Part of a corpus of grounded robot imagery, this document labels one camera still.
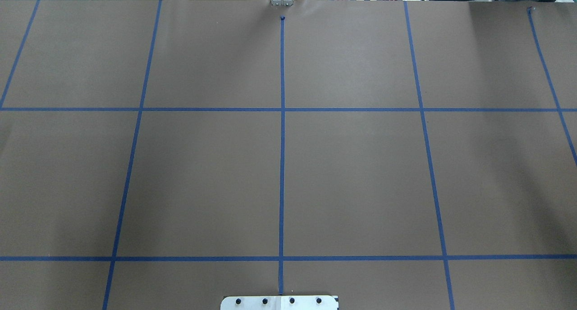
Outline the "white pillar mount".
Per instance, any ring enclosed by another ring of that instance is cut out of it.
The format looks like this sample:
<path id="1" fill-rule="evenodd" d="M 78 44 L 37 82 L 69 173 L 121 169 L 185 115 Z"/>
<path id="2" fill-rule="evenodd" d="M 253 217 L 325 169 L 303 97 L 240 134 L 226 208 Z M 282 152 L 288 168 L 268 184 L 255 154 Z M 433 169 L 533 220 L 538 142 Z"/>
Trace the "white pillar mount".
<path id="1" fill-rule="evenodd" d="M 221 310 L 338 310 L 337 296 L 229 296 L 223 298 Z"/>

